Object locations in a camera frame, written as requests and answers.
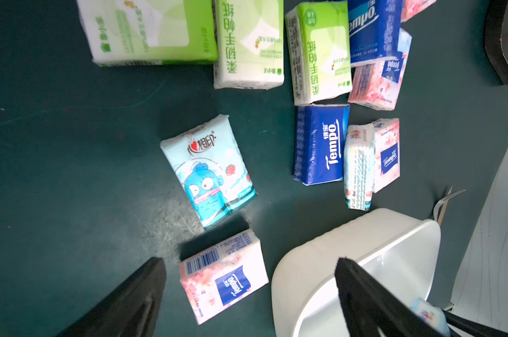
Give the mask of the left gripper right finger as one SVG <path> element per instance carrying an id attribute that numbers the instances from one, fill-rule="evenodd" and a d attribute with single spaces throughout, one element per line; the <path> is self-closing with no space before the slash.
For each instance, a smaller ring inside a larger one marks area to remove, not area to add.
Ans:
<path id="1" fill-rule="evenodd" d="M 360 265 L 340 258 L 335 269 L 350 336 L 440 336 Z"/>

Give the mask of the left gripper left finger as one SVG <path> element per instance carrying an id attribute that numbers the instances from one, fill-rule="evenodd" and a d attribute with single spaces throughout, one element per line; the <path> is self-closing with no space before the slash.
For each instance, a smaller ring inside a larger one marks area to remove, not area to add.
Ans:
<path id="1" fill-rule="evenodd" d="M 153 336 L 166 283 L 162 258 L 152 257 L 59 336 Z"/>

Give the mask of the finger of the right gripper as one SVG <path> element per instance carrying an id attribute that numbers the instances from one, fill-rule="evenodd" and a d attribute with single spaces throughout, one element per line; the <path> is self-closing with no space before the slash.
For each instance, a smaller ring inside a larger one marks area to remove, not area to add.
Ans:
<path id="1" fill-rule="evenodd" d="M 472 322 L 470 320 L 466 320 L 464 318 L 458 317 L 457 315 L 449 313 L 449 311 L 447 310 L 444 310 L 443 313 L 445 314 L 446 321 L 450 327 L 449 330 L 451 336 L 459 336 L 459 334 L 453 329 L 456 328 L 471 336 L 508 337 L 508 333 L 505 331 L 501 331 L 476 322 Z"/>

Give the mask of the light blue tissue pack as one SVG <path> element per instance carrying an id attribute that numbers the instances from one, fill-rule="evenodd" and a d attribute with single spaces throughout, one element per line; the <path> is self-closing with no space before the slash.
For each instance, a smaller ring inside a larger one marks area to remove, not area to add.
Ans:
<path id="1" fill-rule="evenodd" d="M 450 337 L 450 329 L 443 311 L 435 306 L 432 306 L 426 300 L 417 298 L 411 310 L 427 325 L 436 330 L 442 336 Z"/>

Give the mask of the white plastic storage box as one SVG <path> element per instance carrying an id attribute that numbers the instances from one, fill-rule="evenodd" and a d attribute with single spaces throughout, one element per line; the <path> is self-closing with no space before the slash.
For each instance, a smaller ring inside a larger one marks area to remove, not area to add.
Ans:
<path id="1" fill-rule="evenodd" d="M 290 250 L 274 271 L 272 311 L 277 336 L 348 336 L 335 269 L 349 258 L 410 307 L 426 300 L 436 269 L 441 228 L 376 209 Z"/>

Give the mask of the teal cartoon tissue pack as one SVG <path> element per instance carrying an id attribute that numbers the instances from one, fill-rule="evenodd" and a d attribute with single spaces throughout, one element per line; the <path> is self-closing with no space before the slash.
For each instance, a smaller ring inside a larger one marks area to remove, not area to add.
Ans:
<path id="1" fill-rule="evenodd" d="M 163 140 L 160 147 L 204 228 L 256 196 L 227 115 Z"/>

